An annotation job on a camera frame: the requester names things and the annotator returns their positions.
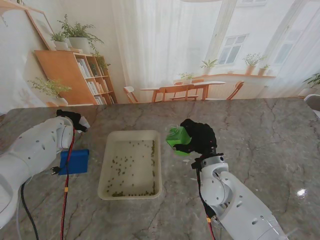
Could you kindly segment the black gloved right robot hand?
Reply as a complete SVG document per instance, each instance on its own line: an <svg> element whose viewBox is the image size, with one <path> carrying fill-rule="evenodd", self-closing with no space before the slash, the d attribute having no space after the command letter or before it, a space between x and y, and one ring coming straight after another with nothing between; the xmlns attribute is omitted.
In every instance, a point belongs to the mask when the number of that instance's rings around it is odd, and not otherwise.
<svg viewBox="0 0 320 240"><path fill-rule="evenodd" d="M187 118L181 124L191 141L188 144L176 144L174 150L184 153L196 152L201 155L217 153L217 139L214 130L207 123L194 122Z"/></svg>

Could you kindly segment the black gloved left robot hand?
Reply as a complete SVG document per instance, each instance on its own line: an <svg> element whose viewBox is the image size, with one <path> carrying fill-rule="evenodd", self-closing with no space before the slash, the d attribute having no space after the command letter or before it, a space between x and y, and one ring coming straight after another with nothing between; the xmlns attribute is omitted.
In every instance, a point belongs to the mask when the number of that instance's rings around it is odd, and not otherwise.
<svg viewBox="0 0 320 240"><path fill-rule="evenodd" d="M79 113L58 109L56 111L56 115L58 117L69 118L72 121L74 129L79 133L86 133L88 131L88 128L90 128L90 124L87 119L84 116L81 116Z"/></svg>

